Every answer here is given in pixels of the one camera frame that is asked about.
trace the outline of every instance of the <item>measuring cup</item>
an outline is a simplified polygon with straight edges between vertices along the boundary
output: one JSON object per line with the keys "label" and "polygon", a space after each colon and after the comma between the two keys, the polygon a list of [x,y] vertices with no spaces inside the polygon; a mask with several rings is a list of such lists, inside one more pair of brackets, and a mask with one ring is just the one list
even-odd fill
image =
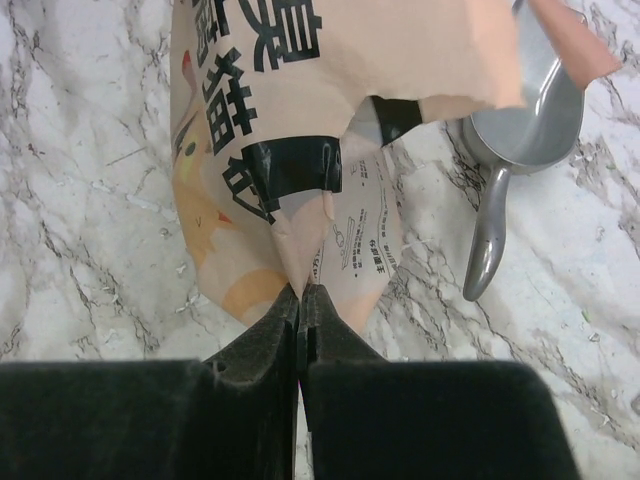
{"label": "measuring cup", "polygon": [[520,30],[518,48],[527,107],[476,112],[462,121],[462,140],[469,153],[491,167],[463,289],[469,301],[484,293],[502,259],[511,175],[533,173],[560,162],[576,144],[582,125],[584,92],[562,68],[527,2],[516,1],[513,11]]}

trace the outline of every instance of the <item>paper bag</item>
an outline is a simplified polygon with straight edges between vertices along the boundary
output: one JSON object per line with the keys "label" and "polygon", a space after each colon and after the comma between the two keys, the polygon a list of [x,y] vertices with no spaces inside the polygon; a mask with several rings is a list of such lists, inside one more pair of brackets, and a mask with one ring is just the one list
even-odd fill
{"label": "paper bag", "polygon": [[428,122],[520,94],[507,0],[177,0],[173,188],[201,291],[251,325],[319,282],[361,330],[401,231],[380,144],[345,134],[356,111],[415,100]]}

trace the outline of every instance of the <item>chinese character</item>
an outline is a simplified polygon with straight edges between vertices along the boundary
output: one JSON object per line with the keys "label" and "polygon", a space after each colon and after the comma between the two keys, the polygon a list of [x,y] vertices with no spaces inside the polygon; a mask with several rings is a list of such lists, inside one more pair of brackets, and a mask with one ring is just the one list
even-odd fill
{"label": "chinese character", "polygon": [[[251,96],[251,88],[240,86],[240,78],[244,75],[244,70],[234,65],[239,58],[240,52],[235,47],[231,48],[224,57],[216,55],[217,69],[215,72],[211,69],[207,71],[206,81],[209,82],[209,85],[202,85],[204,100],[208,104],[207,120],[213,139],[214,155],[218,154],[235,138],[233,125],[240,126],[242,134],[247,135],[252,132],[251,120],[258,118],[256,109],[247,108],[245,104],[245,99]],[[214,94],[225,74],[231,77],[229,79],[230,92],[225,95],[222,90],[219,90]],[[229,104],[236,109],[233,116],[229,114]]]}
{"label": "chinese character", "polygon": [[[215,4],[216,19],[213,18],[211,2]],[[196,33],[198,36],[198,67],[201,67],[209,55],[209,43],[218,41],[220,37],[229,35],[229,23],[224,11],[224,0],[193,0],[192,6],[200,4],[196,12]]]}
{"label": "chinese character", "polygon": [[[237,175],[239,175],[240,178],[234,181]],[[229,168],[222,173],[222,178],[224,178],[224,182],[227,184],[227,187],[229,187],[229,190],[231,190],[231,196],[234,202],[254,215],[267,220],[271,225],[275,223],[275,219],[271,214],[265,214],[262,208],[254,207],[246,200],[240,198],[240,194],[247,188],[255,198],[258,198],[251,176],[242,160],[231,157],[229,159]]]}
{"label": "chinese character", "polygon": [[258,34],[253,51],[256,72],[264,72],[265,50],[272,70],[280,68],[279,59],[289,63],[320,56],[318,30],[322,28],[322,17],[314,14],[312,0],[271,0],[274,24],[269,18],[267,0],[257,1],[260,19],[249,0],[239,0],[249,26]]}

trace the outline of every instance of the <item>scoop handle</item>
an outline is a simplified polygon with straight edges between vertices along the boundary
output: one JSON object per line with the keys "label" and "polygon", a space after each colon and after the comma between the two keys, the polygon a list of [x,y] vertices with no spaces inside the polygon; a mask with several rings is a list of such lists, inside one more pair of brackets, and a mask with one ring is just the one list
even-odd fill
{"label": "scoop handle", "polygon": [[500,163],[494,166],[480,201],[462,291],[464,298],[470,302],[476,301],[484,293],[502,260],[507,236],[506,200],[510,179],[511,169],[508,165]]}

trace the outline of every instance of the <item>white marble countertop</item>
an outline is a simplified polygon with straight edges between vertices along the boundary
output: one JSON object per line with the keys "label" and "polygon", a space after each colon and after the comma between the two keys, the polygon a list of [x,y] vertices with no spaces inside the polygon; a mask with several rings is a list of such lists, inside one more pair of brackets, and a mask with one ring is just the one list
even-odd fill
{"label": "white marble countertop", "polygon": [[[450,127],[389,149],[410,246],[365,337],[391,359],[532,365],[584,478],[637,479],[640,4],[573,6],[625,63],[589,87],[579,153],[514,179],[501,268],[472,304],[461,284],[485,177]],[[198,295],[173,206],[170,12],[0,6],[2,361],[206,357],[243,331]]]}

